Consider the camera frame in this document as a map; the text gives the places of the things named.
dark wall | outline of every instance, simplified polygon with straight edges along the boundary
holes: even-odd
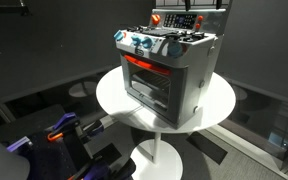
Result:
[[[147,25],[153,0],[26,0],[0,14],[0,99],[9,101],[119,64],[113,35]]]
[[[288,99],[288,1],[235,0],[216,72]]]

gray floor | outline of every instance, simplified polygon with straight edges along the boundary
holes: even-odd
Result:
[[[162,134],[162,140],[172,144],[179,152],[183,161],[182,180],[282,180],[284,178],[255,162],[245,154],[215,137],[208,131],[200,133],[219,145],[227,155],[219,165],[210,157],[191,145],[186,139],[187,134]],[[145,139],[153,138],[152,133],[146,133],[130,128],[121,123],[115,123],[96,137],[90,147],[98,151],[109,143],[113,143],[123,154],[116,162],[116,167],[125,163],[134,147]]]

knob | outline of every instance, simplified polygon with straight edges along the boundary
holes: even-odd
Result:
[[[153,45],[153,40],[149,37],[144,38],[144,40],[142,41],[143,47],[148,49],[151,48]]]
[[[114,39],[116,40],[116,41],[120,41],[120,40],[122,40],[123,39],[123,33],[122,33],[122,31],[117,31],[115,34],[114,34]]]
[[[178,57],[182,54],[182,45],[179,42],[170,42],[167,53],[169,56]]]
[[[134,45],[134,46],[138,46],[138,45],[140,45],[141,44],[141,38],[140,37],[138,37],[138,36],[136,36],[136,35],[133,35],[132,37],[132,44]]]
[[[160,22],[161,17],[158,14],[153,14],[152,15],[152,22],[154,25],[158,25],[158,23]]]

table pedestal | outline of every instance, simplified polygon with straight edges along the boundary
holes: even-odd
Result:
[[[136,164],[134,180],[180,180],[183,163],[176,149],[161,141],[161,133],[155,133],[155,139],[146,140],[132,152],[131,158]]]

